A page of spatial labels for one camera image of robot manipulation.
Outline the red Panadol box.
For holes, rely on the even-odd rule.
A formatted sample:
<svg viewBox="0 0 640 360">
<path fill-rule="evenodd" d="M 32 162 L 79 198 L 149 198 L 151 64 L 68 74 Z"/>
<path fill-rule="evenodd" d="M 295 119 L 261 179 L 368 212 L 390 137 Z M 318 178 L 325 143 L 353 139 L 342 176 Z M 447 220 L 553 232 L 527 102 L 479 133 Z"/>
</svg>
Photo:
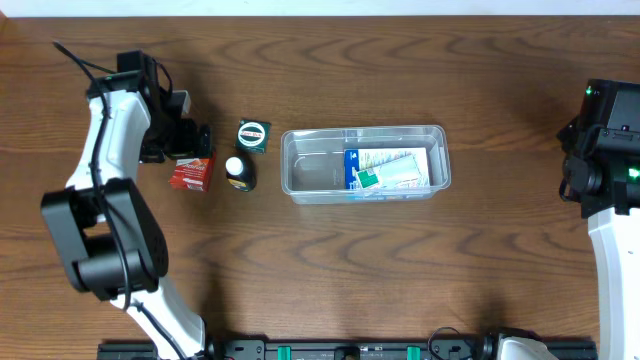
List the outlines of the red Panadol box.
<svg viewBox="0 0 640 360">
<path fill-rule="evenodd" d="M 169 184 L 174 189 L 207 192 L 215 159 L 216 155 L 207 158 L 177 160 L 174 172 L 169 179 Z"/>
</svg>

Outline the blue fever patch box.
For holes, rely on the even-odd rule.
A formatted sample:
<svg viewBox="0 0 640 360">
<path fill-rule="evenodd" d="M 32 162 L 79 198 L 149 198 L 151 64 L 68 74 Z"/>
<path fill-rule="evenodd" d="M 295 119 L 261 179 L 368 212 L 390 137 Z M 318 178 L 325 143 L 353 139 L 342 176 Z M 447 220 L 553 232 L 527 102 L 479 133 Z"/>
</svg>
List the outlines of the blue fever patch box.
<svg viewBox="0 0 640 360">
<path fill-rule="evenodd" d="M 413 156 L 422 174 L 422 179 L 414 181 L 412 187 L 429 184 L 429 162 L 425 148 L 371 148 L 346 149 L 344 151 L 345 188 L 360 189 L 356 173 L 367 168 L 382 165 L 402 157 Z"/>
</svg>

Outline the white green sachet packet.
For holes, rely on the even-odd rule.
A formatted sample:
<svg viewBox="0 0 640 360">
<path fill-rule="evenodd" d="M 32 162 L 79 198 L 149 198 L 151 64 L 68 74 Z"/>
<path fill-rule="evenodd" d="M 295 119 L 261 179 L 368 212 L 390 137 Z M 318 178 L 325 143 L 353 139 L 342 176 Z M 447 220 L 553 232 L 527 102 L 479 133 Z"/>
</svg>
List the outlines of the white green sachet packet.
<svg viewBox="0 0 640 360">
<path fill-rule="evenodd" d="M 416 155 L 407 155 L 378 166 L 360 170 L 356 180 L 362 189 L 401 189 L 427 183 L 427 171 Z"/>
</svg>

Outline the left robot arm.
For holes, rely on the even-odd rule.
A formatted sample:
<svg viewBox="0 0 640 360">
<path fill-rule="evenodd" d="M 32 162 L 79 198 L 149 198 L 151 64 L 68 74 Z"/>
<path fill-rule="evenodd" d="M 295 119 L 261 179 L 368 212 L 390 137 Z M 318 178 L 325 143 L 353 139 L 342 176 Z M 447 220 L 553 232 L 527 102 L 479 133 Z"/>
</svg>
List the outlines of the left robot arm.
<svg viewBox="0 0 640 360">
<path fill-rule="evenodd" d="M 131 316 L 159 359 L 212 359 L 206 323 L 168 276 L 164 234 L 136 185 L 145 163 L 209 160 L 211 131 L 187 114 L 185 90 L 163 87 L 166 68 L 141 50 L 89 78 L 90 125 L 79 163 L 40 209 L 70 284 Z"/>
</svg>

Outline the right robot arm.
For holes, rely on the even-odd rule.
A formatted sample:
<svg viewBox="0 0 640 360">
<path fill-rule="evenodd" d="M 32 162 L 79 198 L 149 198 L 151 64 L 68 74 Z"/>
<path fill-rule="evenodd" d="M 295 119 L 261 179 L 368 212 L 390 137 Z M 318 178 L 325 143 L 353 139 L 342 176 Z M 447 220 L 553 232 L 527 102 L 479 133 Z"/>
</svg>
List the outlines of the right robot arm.
<svg viewBox="0 0 640 360">
<path fill-rule="evenodd" d="M 600 342 L 544 340 L 504 329 L 475 359 L 639 358 L 639 86 L 591 79 L 579 114 L 557 137 L 565 158 L 559 195 L 588 223 L 596 259 Z"/>
</svg>

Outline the clear plastic container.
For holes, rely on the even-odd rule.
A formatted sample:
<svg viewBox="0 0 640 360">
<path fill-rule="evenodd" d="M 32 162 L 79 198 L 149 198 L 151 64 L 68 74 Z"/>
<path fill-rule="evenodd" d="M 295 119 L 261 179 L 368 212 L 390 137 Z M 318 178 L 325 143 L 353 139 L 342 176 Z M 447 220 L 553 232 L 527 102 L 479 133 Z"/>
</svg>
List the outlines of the clear plastic container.
<svg viewBox="0 0 640 360">
<path fill-rule="evenodd" d="M 425 148 L 429 184 L 401 189 L 345 188 L 344 151 Z M 452 182 L 448 144 L 438 125 L 292 130 L 281 139 L 282 189 L 298 204 L 428 199 Z"/>
</svg>

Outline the dark syrup bottle white cap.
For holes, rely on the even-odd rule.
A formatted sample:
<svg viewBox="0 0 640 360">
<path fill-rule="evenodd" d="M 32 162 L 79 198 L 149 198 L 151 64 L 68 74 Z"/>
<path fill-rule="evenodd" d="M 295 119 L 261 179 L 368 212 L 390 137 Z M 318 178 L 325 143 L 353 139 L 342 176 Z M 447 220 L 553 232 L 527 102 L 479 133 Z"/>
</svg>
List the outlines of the dark syrup bottle white cap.
<svg viewBox="0 0 640 360">
<path fill-rule="evenodd" d="M 237 190 L 249 192 L 256 186 L 256 175 L 252 163 L 245 157 L 232 156 L 225 162 L 226 178 Z"/>
</svg>

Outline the green Zam-Buk box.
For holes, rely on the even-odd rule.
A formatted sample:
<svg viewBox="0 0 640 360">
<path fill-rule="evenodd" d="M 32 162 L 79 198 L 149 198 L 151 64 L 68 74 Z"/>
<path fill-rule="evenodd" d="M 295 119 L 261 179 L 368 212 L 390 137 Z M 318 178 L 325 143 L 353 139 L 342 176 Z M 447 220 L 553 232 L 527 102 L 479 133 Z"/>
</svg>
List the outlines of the green Zam-Buk box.
<svg viewBox="0 0 640 360">
<path fill-rule="evenodd" d="M 236 135 L 237 149 L 249 153 L 265 154 L 269 142 L 271 124 L 251 119 L 241 119 Z"/>
</svg>

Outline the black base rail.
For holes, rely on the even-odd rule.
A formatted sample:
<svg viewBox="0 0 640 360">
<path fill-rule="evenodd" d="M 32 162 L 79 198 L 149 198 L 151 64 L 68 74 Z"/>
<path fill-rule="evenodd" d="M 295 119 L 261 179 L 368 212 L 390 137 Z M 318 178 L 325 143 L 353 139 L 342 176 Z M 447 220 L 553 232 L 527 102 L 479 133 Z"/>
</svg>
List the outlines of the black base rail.
<svg viewBox="0 0 640 360">
<path fill-rule="evenodd" d="M 471 340 L 445 340 L 432 342 L 431 353 L 427 343 L 304 343 L 264 342 L 261 340 L 230 341 L 217 348 L 213 354 L 187 359 L 235 359 L 235 360 L 417 360 L 417 359 L 492 359 L 474 349 Z M 589 341 L 547 342 L 550 353 L 561 360 L 596 360 L 596 345 Z M 159 350 L 151 343 L 105 343 L 98 345 L 98 360 L 162 359 Z"/>
</svg>

